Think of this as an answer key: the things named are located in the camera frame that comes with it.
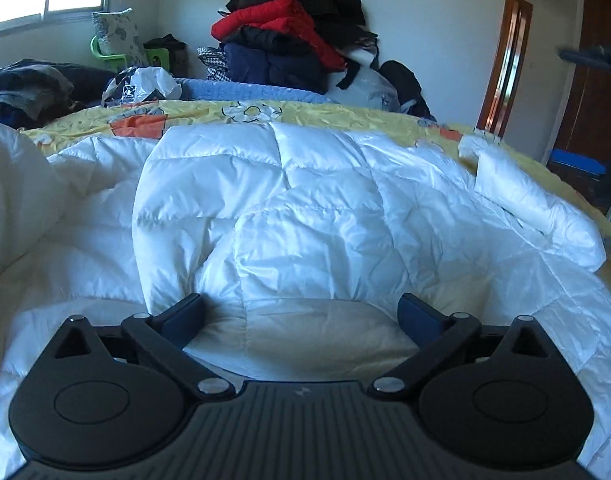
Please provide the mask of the white quilted down jacket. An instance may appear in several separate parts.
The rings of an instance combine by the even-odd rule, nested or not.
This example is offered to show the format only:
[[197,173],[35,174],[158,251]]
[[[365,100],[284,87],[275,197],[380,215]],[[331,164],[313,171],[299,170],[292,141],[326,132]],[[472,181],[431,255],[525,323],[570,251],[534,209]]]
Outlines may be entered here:
[[196,359],[261,380],[363,379],[413,351],[412,292],[487,324],[533,315],[595,410],[580,462],[611,479],[607,238],[502,148],[380,132],[195,124],[53,156],[0,124],[0,479],[7,411],[63,320],[112,325],[198,292]]

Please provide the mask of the clear plastic bag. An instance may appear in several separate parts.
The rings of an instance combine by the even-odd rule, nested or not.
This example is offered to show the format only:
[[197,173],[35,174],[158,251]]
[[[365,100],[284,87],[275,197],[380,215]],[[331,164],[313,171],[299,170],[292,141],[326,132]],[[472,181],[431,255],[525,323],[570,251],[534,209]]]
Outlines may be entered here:
[[376,70],[359,66],[345,73],[330,73],[327,99],[350,107],[371,108],[383,112],[398,112],[400,102],[394,86]]

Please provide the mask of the red puffer jacket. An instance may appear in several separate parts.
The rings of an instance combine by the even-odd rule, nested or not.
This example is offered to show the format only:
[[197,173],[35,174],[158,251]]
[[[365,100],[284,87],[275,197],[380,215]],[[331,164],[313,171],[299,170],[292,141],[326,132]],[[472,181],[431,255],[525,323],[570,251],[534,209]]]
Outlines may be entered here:
[[225,42],[244,27],[301,40],[330,72],[341,72],[345,68],[343,57],[315,32],[315,21],[298,0],[271,0],[228,13],[212,25],[211,35]]

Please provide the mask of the dark clothes heap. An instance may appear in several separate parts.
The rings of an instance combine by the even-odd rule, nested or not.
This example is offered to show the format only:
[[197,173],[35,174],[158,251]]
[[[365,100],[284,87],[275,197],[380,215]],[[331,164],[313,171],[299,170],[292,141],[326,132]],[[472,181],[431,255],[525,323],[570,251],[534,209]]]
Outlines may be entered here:
[[100,104],[116,74],[72,63],[25,58],[0,67],[0,123],[34,129]]

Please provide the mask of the black bag by wall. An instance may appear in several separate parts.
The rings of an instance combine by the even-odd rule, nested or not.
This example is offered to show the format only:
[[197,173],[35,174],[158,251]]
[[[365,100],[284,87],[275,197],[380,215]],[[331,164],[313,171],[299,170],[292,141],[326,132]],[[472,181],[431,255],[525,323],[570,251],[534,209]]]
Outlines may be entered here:
[[435,121],[423,96],[423,88],[412,70],[398,61],[387,61],[378,71],[397,90],[403,114]]

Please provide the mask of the dark wooden wardrobe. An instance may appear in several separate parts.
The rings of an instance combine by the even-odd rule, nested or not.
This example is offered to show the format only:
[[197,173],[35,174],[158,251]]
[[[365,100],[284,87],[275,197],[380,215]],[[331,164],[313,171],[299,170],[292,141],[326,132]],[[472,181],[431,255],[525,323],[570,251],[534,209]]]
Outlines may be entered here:
[[572,82],[555,148],[611,160],[611,0],[583,0],[580,38],[559,50]]

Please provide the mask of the yellow patterned bed sheet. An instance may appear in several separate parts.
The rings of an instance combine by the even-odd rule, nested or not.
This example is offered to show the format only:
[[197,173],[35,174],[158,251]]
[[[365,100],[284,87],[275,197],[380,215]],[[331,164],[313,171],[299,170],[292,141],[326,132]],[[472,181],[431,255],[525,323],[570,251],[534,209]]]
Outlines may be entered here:
[[403,114],[381,112],[370,108],[345,107],[338,104],[310,104],[276,101],[158,101],[138,105],[91,107],[49,122],[24,129],[45,155],[59,152],[87,136],[142,136],[158,139],[166,128],[204,124],[205,122],[241,122],[251,118],[257,122],[278,120],[298,126],[332,128],[342,131],[377,131],[385,133],[402,146],[419,140],[438,144],[447,154],[459,159],[457,144],[463,136],[480,136],[492,145],[499,145],[511,155],[518,166],[542,185],[545,190],[567,200],[582,210],[597,225],[604,239],[608,259],[597,275],[611,291],[611,223],[602,212],[591,206],[582,195],[560,180],[545,166],[518,153],[492,133],[456,124],[441,125]]

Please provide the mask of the light blue blanket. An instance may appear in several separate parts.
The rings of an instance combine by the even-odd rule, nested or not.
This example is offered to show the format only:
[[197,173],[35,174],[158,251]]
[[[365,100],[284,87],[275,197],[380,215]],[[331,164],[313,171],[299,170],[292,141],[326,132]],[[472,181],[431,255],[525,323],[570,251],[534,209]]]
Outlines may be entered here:
[[244,82],[215,81],[196,78],[176,78],[182,89],[182,101],[286,101],[309,104],[335,104],[307,90],[245,84]]

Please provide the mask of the white printed plastic bag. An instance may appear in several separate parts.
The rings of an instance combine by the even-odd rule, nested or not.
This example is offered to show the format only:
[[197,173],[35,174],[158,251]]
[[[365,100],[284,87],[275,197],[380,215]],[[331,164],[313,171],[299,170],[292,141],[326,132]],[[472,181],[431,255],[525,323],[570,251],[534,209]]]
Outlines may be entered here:
[[164,68],[131,66],[108,82],[100,98],[100,106],[179,100],[181,96],[181,85]]

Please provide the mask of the navy blue jacket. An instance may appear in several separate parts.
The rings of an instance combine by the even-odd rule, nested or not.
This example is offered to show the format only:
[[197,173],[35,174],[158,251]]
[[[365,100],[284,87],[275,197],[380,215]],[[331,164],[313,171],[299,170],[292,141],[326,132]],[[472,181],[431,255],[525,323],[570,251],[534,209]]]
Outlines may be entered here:
[[220,44],[235,82],[325,94],[327,70],[310,44],[294,36],[245,25]]

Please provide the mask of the houndstooth checked garment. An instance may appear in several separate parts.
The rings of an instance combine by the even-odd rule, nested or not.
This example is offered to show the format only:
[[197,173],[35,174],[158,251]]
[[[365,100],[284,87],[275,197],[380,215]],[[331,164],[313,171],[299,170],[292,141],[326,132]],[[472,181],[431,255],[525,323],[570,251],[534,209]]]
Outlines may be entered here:
[[231,81],[228,77],[228,58],[221,47],[199,47],[197,58],[205,67],[208,80]]

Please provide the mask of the green plastic chair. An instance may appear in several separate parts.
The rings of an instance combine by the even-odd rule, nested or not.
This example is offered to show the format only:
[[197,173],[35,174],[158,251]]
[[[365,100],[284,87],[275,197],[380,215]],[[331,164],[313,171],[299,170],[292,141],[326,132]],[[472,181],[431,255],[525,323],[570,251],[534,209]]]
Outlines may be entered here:
[[[115,73],[122,72],[130,66],[128,58],[123,54],[103,54],[100,52],[100,44],[96,36],[91,39],[90,50],[94,58],[103,62],[108,70],[112,70]],[[157,66],[164,70],[170,70],[170,53],[167,49],[146,49],[145,54],[148,66]]]

